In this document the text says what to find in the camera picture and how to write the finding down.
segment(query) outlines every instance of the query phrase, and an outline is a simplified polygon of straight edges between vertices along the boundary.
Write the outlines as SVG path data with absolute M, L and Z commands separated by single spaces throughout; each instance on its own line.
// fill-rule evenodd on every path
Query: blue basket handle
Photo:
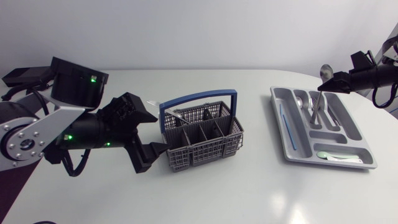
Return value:
M 179 98 L 176 98 L 174 100 L 170 100 L 167 101 L 165 103 L 161 103 L 159 105 L 159 109 L 160 109 L 160 115 L 159 115 L 159 119 L 160 119 L 160 131 L 162 133 L 165 132 L 165 123 L 164 123 L 164 119 L 165 119 L 165 110 L 173 107 L 173 106 L 177 106 L 180 105 L 182 103 L 186 103 L 189 101 L 193 101 L 193 100 L 198 100 L 198 99 L 202 99 L 202 98 L 206 98 L 206 97 L 213 97 L 213 96 L 228 96 L 231 95 L 231 114 L 232 116 L 235 116 L 236 114 L 236 99 L 238 97 L 238 92 L 236 92 L 236 90 L 211 90 L 211 91 L 204 91 L 201 93 L 194 93 L 191 95 L 187 95 L 187 96 L 181 96 Z

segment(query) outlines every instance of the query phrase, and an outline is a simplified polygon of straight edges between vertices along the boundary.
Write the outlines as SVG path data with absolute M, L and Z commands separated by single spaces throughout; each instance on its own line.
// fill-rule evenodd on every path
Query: gray cutlery tray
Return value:
M 377 167 L 376 160 L 361 131 L 336 94 L 322 93 L 318 110 L 321 124 L 317 121 L 315 124 L 310 123 L 312 109 L 309 101 L 311 97 L 318 98 L 318 91 L 272 86 L 271 94 L 285 158 L 288 161 L 360 169 Z M 303 101 L 301 109 L 296 100 L 297 96 Z M 286 122 L 281 116 L 281 108 Z M 333 115 L 338 121 L 337 124 L 340 125 L 333 121 Z M 319 151 L 339 155 L 358 155 L 363 164 L 321 159 L 317 156 Z

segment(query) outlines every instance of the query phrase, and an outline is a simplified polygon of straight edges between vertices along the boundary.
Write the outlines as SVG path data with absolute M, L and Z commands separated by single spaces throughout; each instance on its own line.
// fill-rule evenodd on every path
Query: cutlery basket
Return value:
M 231 96 L 231 109 L 224 102 L 205 103 L 175 110 L 190 124 L 165 113 L 167 108 L 213 96 Z M 235 155 L 243 145 L 243 128 L 236 119 L 235 90 L 213 90 L 183 96 L 159 105 L 160 130 L 174 172 Z

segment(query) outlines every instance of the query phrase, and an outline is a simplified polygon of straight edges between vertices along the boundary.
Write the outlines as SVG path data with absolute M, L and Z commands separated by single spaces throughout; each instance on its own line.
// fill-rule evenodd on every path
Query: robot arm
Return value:
M 392 86 L 391 99 L 384 105 L 374 104 L 378 108 L 389 106 L 396 94 L 398 83 L 398 36 L 387 40 L 382 47 L 384 58 L 382 65 L 377 65 L 372 53 L 357 52 L 351 55 L 354 69 L 346 72 L 336 72 L 333 78 L 318 87 L 319 91 L 350 93 L 352 91 L 375 89 Z
M 52 164 L 63 162 L 69 175 L 77 176 L 90 149 L 124 147 L 136 173 L 140 173 L 168 149 L 166 144 L 141 143 L 137 126 L 156 122 L 157 118 L 146 111 L 138 96 L 125 93 L 97 113 L 89 113 L 100 104 L 108 74 L 59 58 L 53 58 L 50 68 L 36 71 L 54 77 L 52 89 L 39 93 L 33 88 L 33 93 L 15 102 L 0 102 L 0 172 L 45 157 Z M 16 91 L 38 83 L 14 87 L 3 99 L 8 100 Z M 35 114 L 41 108 L 47 110 L 47 103 L 52 103 L 55 109 L 40 119 Z M 86 149 L 76 172 L 68 153 L 70 149 Z

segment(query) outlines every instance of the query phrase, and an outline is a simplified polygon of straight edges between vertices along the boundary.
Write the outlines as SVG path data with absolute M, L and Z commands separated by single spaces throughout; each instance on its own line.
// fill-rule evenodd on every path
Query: table surface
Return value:
M 362 96 L 338 94 L 376 158 L 374 170 L 285 160 L 270 87 L 314 90 L 320 78 L 276 70 L 106 72 L 100 107 L 126 91 L 143 102 L 165 102 L 235 89 L 243 147 L 233 157 L 178 173 L 162 154 L 147 172 L 135 174 L 123 148 L 92 150 L 78 177 L 42 160 L 4 223 L 398 223 L 398 121 Z M 0 90 L 7 90 L 4 84 Z M 193 105 L 219 99 L 229 103 L 222 96 Z M 157 108 L 144 104 L 157 116 Z M 140 124 L 138 130 L 143 144 L 162 142 L 159 122 Z M 80 154 L 72 154 L 76 163 Z

